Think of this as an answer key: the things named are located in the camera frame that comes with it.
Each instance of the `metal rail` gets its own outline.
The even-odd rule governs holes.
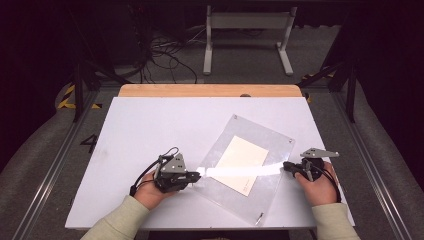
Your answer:
[[[349,117],[345,112],[345,103],[341,94],[332,93],[331,95],[334,102],[336,103],[338,110],[342,113],[341,115],[343,116],[343,120],[356,144],[358,153],[360,154],[362,166],[364,167],[371,185],[374,188],[375,194],[381,204],[381,207],[383,208],[384,213],[386,214],[396,239],[412,239],[405,223],[402,220],[402,217],[399,214],[399,211],[397,210],[396,204],[394,203],[389,190],[384,184],[383,179],[381,178],[380,173],[378,172],[377,167],[375,166],[372,157],[361,138],[356,125],[350,122]]]
[[[84,111],[82,112],[82,115],[80,116],[79,121],[72,123],[55,159],[53,160],[52,165],[50,166],[49,171],[44,177],[43,182],[38,187],[38,190],[34,196],[34,199],[32,200],[31,205],[29,206],[27,212],[25,213],[25,216],[23,217],[21,223],[19,224],[19,227],[16,230],[12,239],[21,240],[21,239],[27,239],[29,237],[44,207],[44,204],[46,203],[56,183],[56,180],[59,177],[60,172],[62,171],[62,168],[66,162],[66,157],[68,155],[71,144],[73,143],[75,136],[77,135],[78,130],[80,129],[82,123],[84,122],[84,119],[88,111],[90,111],[91,105],[94,103],[94,100],[96,99],[96,97],[97,97],[97,92],[90,91],[88,93],[86,102],[84,104]]]

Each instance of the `dark background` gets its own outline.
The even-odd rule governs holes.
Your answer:
[[[79,56],[95,60],[112,71],[114,65],[146,61],[146,52],[137,43],[127,6],[76,5],[69,10],[72,16],[68,9],[57,8],[51,1],[2,4],[0,169],[55,114],[56,95],[72,79],[77,59],[75,46],[82,49]],[[206,8],[201,6],[142,10],[147,16],[151,14],[154,29],[164,30],[180,41],[188,37],[184,29],[204,24],[206,13]],[[424,34],[421,32],[424,21],[418,3],[392,0],[356,11],[342,7],[300,7],[295,25],[332,26],[347,20],[352,24],[339,36],[327,64],[356,54],[358,80],[369,104],[423,188]],[[84,41],[69,47],[69,33],[75,32],[83,33]]]

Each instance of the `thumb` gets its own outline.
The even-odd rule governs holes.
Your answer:
[[[302,187],[305,187],[306,184],[310,183],[308,179],[306,179],[302,174],[298,172],[294,174],[294,177]]]

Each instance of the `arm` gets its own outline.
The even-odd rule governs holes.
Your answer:
[[[151,181],[153,172],[146,174],[134,197],[126,196],[122,204],[100,219],[82,239],[134,239],[150,210],[175,194],[160,192]]]
[[[332,165],[324,163],[324,168],[335,176]],[[321,176],[315,182],[308,181],[300,173],[296,173],[295,177],[312,205],[312,213],[317,222],[318,239],[359,239],[347,218],[346,204],[336,203],[336,191],[326,177]]]

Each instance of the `metal frame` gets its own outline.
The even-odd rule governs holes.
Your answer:
[[[203,74],[210,75],[212,73],[212,29],[259,28],[283,29],[283,40],[281,42],[277,42],[276,45],[286,74],[288,76],[292,76],[293,69],[287,56],[286,47],[294,18],[296,17],[296,11],[297,7],[292,7],[289,13],[223,13],[212,12],[211,6],[208,5],[206,13],[206,50]]]
[[[383,179],[381,178],[380,173],[378,172],[371,154],[368,152],[368,149],[363,142],[358,129],[356,128],[355,124],[350,121],[348,115],[343,113],[345,108],[343,97],[340,93],[333,93],[332,97],[337,109],[339,112],[341,112],[343,120],[355,142],[356,148],[360,155],[359,159],[362,163],[362,166],[364,167],[365,173],[367,174],[372,187],[374,188],[375,195],[381,204],[381,208],[386,214],[387,220],[392,227],[396,239],[412,239],[402,217],[400,216],[396,204],[393,201],[392,195],[384,184]]]
[[[77,136],[78,130],[81,128],[87,113],[90,111],[90,106],[94,103],[97,93],[97,91],[90,91],[88,93],[86,103],[83,108],[84,111],[82,111],[79,121],[72,123],[65,137],[65,140],[59,149],[59,152],[53,160],[53,163],[50,166],[46,176],[44,177],[43,182],[38,187],[31,205],[25,213],[25,216],[22,218],[22,221],[19,224],[19,227],[12,239],[27,239],[29,237],[31,230],[38,219],[38,216],[43,210],[44,204],[47,202],[47,199],[53,190],[62,168],[65,165],[66,157],[70,150],[71,144]]]

